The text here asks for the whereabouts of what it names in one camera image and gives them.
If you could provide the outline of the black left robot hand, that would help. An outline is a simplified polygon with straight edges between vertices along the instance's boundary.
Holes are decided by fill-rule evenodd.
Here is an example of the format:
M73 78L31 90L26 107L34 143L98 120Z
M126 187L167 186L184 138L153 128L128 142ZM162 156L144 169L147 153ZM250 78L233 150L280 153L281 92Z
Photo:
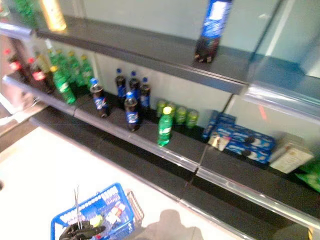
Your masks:
M90 240L106 230L104 225L93 227L88 220L82 221L82 228L77 223L69 225L60 235L60 240Z

